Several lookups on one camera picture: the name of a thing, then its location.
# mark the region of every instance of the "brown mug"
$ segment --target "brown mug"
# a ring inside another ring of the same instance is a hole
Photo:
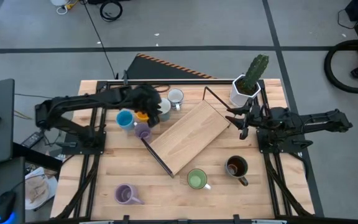
[[[248,186],[248,180],[244,177],[248,171],[247,161],[241,156],[230,157],[224,168],[231,177],[237,178],[244,186]]]

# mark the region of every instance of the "computer mouse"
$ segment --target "computer mouse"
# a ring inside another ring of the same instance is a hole
[[[16,193],[8,191],[0,196],[0,223],[6,222],[13,212],[15,204]]]

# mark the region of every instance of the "paper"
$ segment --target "paper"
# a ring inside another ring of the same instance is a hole
[[[25,176],[25,209],[32,210],[43,205],[55,196],[57,180],[54,176],[43,175],[44,168],[39,167]]]

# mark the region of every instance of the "mug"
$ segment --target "mug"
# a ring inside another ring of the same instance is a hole
[[[187,175],[187,183],[192,189],[208,189],[211,186],[207,184],[207,176],[201,169],[193,169]]]
[[[138,198],[137,189],[131,184],[118,185],[114,193],[114,198],[121,205],[130,205],[133,203],[144,204],[144,202]]]
[[[128,110],[120,111],[116,116],[117,124],[124,130],[130,131],[134,129],[134,115]]]
[[[135,124],[135,135],[139,139],[145,139],[149,141],[152,139],[152,130],[149,128],[147,123],[134,123]]]
[[[161,108],[158,109],[161,111],[161,113],[158,115],[160,121],[168,121],[170,117],[171,103],[166,98],[161,98],[161,103],[158,105],[161,106]]]
[[[248,186],[248,180],[244,177],[248,171],[247,161],[241,156],[232,156],[224,165],[224,168],[231,177],[239,179],[240,183]]]
[[[142,112],[138,111],[135,113],[135,117],[139,122],[147,122],[149,120],[149,117],[147,114],[143,114]]]
[[[184,97],[185,95],[179,89],[172,89],[168,93],[168,100],[171,103],[171,107],[177,111],[180,110],[180,105],[183,103]]]

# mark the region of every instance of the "purple mug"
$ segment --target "purple mug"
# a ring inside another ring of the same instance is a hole
[[[144,202],[137,198],[137,189],[131,184],[120,184],[116,188],[114,198],[121,205],[131,205],[133,203],[144,204]]]
[[[152,130],[147,123],[135,123],[135,135],[139,139],[150,141],[152,138]]]

